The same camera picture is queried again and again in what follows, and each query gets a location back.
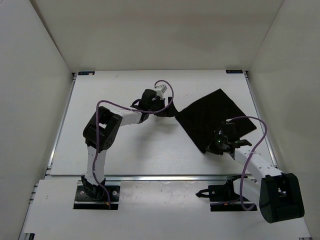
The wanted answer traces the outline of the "blue corner label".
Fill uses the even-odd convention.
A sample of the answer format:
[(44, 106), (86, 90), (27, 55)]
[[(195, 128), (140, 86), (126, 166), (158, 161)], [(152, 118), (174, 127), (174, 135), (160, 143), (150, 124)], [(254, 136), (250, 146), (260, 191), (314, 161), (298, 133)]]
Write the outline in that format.
[(77, 73), (78, 76), (93, 76), (95, 71), (79, 71)]
[(243, 74), (241, 69), (226, 69), (225, 72), (227, 74)]

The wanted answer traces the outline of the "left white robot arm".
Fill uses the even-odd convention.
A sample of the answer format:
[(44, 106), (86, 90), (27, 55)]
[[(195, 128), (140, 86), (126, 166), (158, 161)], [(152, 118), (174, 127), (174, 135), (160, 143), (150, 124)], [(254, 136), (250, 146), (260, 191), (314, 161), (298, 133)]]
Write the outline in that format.
[(122, 107), (120, 110), (101, 106), (102, 100), (97, 103), (95, 113), (83, 130), (88, 159), (87, 170), (81, 176), (81, 182), (85, 193), (91, 199), (111, 205), (111, 194), (106, 187), (105, 178), (107, 151), (115, 142), (120, 127), (141, 124), (149, 115), (170, 116), (170, 111), (174, 108), (173, 97), (169, 97), (168, 104), (165, 104), (166, 91), (167, 86), (164, 84), (154, 86), (154, 89), (146, 89), (130, 108)]

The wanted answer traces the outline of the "right blue corner label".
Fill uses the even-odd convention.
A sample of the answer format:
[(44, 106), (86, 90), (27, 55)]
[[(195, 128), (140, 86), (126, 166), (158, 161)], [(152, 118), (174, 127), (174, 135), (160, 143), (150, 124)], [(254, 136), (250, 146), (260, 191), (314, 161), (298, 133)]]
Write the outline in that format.
[(227, 74), (243, 74), (241, 69), (226, 69), (225, 72)]

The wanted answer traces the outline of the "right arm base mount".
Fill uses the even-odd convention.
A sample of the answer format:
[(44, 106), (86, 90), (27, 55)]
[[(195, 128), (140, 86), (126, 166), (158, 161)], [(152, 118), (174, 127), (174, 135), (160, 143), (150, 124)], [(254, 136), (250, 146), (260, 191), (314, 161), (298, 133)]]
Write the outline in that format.
[(240, 175), (228, 176), (224, 184), (211, 184), (198, 191), (198, 198), (208, 198), (211, 212), (243, 212), (240, 195), (235, 192), (234, 182), (241, 179)]

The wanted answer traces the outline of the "left aluminium side rail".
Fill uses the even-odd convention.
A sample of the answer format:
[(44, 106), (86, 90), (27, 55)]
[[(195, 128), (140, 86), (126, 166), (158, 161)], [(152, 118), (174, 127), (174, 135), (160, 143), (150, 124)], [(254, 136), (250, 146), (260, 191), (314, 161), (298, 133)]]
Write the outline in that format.
[(67, 101), (65, 103), (65, 106), (64, 106), (64, 109), (63, 109), (63, 112), (62, 112), (62, 117), (61, 117), (59, 125), (58, 125), (58, 129), (57, 129), (57, 133), (55, 135), (53, 146), (51, 148), (51, 152), (50, 152), (50, 155), (49, 155), (48, 163), (47, 163), (47, 166), (46, 166), (46, 169), (45, 169), (45, 174), (44, 174), (45, 176), (48, 174), (48, 171), (52, 168), (53, 160), (54, 160), (54, 157), (55, 157), (57, 146), (59, 144), (59, 139), (60, 139), (61, 132), (62, 132), (62, 129), (63, 129), (63, 125), (64, 125), (64, 122), (65, 122), (65, 119), (66, 119), (66, 116), (67, 116), (67, 112), (68, 112), (68, 108), (69, 108), (70, 101), (71, 101), (71, 98), (72, 98), (72, 94), (73, 94), (73, 90), (74, 90), (74, 87), (75, 87), (77, 76), (78, 76), (77, 72), (73, 72), (72, 73), (71, 87), (70, 87), (70, 90), (69, 90), (69, 93), (68, 93)]

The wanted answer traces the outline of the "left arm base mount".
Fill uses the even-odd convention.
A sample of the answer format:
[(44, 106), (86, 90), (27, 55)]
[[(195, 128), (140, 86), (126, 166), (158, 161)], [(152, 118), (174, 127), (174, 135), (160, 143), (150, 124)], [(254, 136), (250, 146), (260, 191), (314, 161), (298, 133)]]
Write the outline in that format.
[(75, 210), (118, 210), (121, 186), (119, 182), (104, 186), (109, 193), (110, 200), (104, 189), (93, 193), (79, 180), (74, 196), (73, 209)]

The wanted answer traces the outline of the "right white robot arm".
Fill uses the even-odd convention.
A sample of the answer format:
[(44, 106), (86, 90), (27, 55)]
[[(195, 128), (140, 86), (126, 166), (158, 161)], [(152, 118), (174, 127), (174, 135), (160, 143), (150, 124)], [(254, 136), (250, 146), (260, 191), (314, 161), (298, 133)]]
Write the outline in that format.
[(208, 150), (229, 154), (243, 166), (242, 173), (227, 177), (224, 184), (209, 185), (198, 197), (209, 198), (214, 211), (224, 211), (236, 204), (244, 211), (260, 211), (268, 223), (302, 218), (305, 209), (299, 180), (268, 163), (246, 139), (236, 136), (230, 119), (214, 131)]

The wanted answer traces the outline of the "black skirt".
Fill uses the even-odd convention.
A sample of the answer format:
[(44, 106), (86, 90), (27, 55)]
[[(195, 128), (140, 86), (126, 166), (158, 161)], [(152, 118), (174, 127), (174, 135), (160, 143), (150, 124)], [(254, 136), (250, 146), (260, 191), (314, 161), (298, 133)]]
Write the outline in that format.
[(239, 138), (257, 129), (222, 89), (196, 100), (175, 118), (203, 154), (222, 122), (234, 123)]

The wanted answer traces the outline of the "left blue corner label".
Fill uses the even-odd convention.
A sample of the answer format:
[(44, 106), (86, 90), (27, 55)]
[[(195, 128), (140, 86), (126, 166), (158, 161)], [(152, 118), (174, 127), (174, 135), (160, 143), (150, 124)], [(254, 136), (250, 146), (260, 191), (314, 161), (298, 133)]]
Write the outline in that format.
[(93, 76), (95, 71), (79, 71), (77, 73), (78, 76)]

